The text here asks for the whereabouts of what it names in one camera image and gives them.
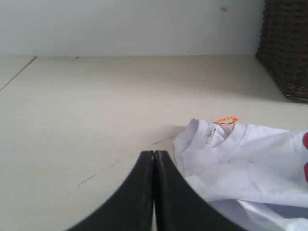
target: white fabric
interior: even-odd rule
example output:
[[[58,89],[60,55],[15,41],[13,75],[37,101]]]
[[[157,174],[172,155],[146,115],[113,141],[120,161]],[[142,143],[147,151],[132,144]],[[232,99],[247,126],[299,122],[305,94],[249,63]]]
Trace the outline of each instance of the white fabric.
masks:
[[[174,141],[175,157],[190,186],[247,230],[308,231],[304,134],[192,119]]]

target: floor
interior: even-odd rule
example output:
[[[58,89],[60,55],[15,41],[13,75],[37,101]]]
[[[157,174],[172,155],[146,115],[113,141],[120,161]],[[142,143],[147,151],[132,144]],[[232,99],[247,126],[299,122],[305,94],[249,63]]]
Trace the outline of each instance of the floor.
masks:
[[[308,105],[285,99],[253,56],[2,59],[1,86],[32,61],[0,92],[6,231],[72,226],[119,187],[141,150],[172,156],[193,117],[308,129]]]

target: brown wicker basket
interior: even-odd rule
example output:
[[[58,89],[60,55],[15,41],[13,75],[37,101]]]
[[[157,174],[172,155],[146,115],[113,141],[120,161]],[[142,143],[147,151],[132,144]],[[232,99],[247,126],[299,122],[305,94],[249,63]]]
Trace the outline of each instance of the brown wicker basket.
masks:
[[[257,59],[285,96],[308,102],[308,0],[265,0]]]

